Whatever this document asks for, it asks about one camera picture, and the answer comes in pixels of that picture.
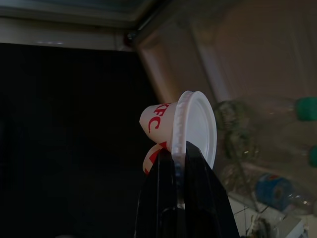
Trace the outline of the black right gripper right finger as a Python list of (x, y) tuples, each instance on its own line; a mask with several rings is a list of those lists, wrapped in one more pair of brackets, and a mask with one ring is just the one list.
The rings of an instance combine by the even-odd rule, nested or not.
[(186, 142), (184, 166), (179, 169), (180, 238), (238, 238), (227, 193), (200, 149)]

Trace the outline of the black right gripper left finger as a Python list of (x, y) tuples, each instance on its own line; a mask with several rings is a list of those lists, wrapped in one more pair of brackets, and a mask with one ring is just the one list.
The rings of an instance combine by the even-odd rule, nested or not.
[(136, 238), (175, 238), (177, 189), (171, 153), (159, 151), (142, 186), (135, 222)]

